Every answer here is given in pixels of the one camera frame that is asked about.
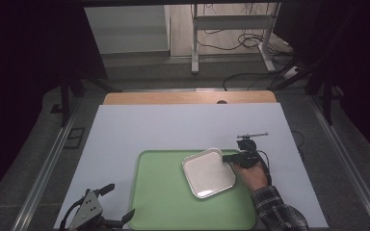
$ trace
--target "gray floor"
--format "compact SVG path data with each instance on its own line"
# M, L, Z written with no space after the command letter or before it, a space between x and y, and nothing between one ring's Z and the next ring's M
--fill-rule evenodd
M102 81L127 91L195 88L219 90L227 76L265 71L258 55L202 57L200 62L200 74L192 75L188 58L173 59L166 54L106 56L104 63L109 79ZM230 80L227 86L232 90L246 90L254 83L251 90L264 90L272 80L271 76L249 75ZM303 152L304 166L330 230L370 230L370 218L364 205L311 108L310 96L304 93L305 83L306 80L302 80L286 90L276 91L275 94L296 143ZM31 219L29 230L52 229L90 133L98 105L107 93L89 82L84 81L84 85L87 93L81 100L72 125L72 128L76 129L85 128L83 141L76 149L62 150ZM44 96L43 109L35 128L0 184L0 230L10 230L13 227L19 209L60 132L61 115L50 114L53 105L60 103L58 89ZM370 187L370 144L342 112L338 101L332 103L331 115L334 129ZM74 140L69 140L65 146L72 147L75 144Z

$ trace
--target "plaid sleeve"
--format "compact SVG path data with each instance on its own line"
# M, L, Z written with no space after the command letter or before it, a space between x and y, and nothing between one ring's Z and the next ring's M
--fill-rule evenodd
M269 230L308 230L305 217L295 208L284 204L274 186L251 194L256 212Z

